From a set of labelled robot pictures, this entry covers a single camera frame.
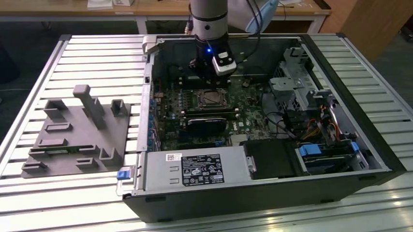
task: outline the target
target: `blue latch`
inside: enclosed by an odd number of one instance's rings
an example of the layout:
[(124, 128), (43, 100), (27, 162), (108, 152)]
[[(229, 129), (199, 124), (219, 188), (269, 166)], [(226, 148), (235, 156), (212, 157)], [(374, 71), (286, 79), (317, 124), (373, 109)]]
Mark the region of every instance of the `blue latch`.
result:
[(131, 171), (130, 170), (120, 170), (118, 171), (118, 180), (128, 180), (131, 178)]
[(321, 155), (321, 149), (317, 144), (305, 144), (298, 148), (301, 156)]
[(351, 142), (351, 148), (353, 148), (355, 153), (360, 151), (360, 148), (358, 148), (358, 145), (357, 145), (355, 142)]

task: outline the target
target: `aluminum extrusion table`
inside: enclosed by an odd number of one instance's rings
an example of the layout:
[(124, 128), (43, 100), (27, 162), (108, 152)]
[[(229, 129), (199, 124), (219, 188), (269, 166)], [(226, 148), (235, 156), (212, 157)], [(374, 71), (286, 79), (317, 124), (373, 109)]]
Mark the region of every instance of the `aluminum extrusion table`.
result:
[[(408, 173), (339, 202), (146, 224), (116, 195), (116, 172), (20, 178), (48, 99), (92, 87), (102, 104), (131, 103), (124, 165), (136, 162), (144, 60), (142, 35), (61, 37), (0, 146), (0, 231), (384, 231), (413, 226), (413, 111), (346, 38), (311, 35)], [(318, 72), (321, 84), (326, 87)], [(123, 186), (131, 189), (131, 182)]]

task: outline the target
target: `motherboard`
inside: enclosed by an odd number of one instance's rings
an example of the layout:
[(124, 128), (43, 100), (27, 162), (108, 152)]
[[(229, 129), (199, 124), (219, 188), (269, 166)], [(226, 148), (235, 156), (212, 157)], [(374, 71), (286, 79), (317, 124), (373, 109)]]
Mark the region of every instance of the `motherboard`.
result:
[(226, 89), (184, 89), (171, 83), (155, 94), (162, 150), (238, 145), (270, 138), (259, 85), (231, 77)]

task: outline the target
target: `power supply label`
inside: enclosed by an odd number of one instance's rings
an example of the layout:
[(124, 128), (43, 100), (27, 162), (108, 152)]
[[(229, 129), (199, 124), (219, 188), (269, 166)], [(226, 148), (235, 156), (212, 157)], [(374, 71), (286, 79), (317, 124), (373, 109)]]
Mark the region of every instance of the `power supply label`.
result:
[(182, 183), (184, 186), (210, 185), (225, 182), (219, 154), (182, 156)]

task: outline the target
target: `white paper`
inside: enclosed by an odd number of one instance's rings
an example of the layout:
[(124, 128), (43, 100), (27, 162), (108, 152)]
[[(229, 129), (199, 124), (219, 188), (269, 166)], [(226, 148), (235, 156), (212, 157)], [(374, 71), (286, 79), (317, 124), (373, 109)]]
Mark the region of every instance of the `white paper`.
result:
[(303, 0), (279, 0), (278, 6), (289, 5), (289, 4), (297, 4), (303, 2)]
[(114, 9), (112, 0), (88, 0), (88, 11)]

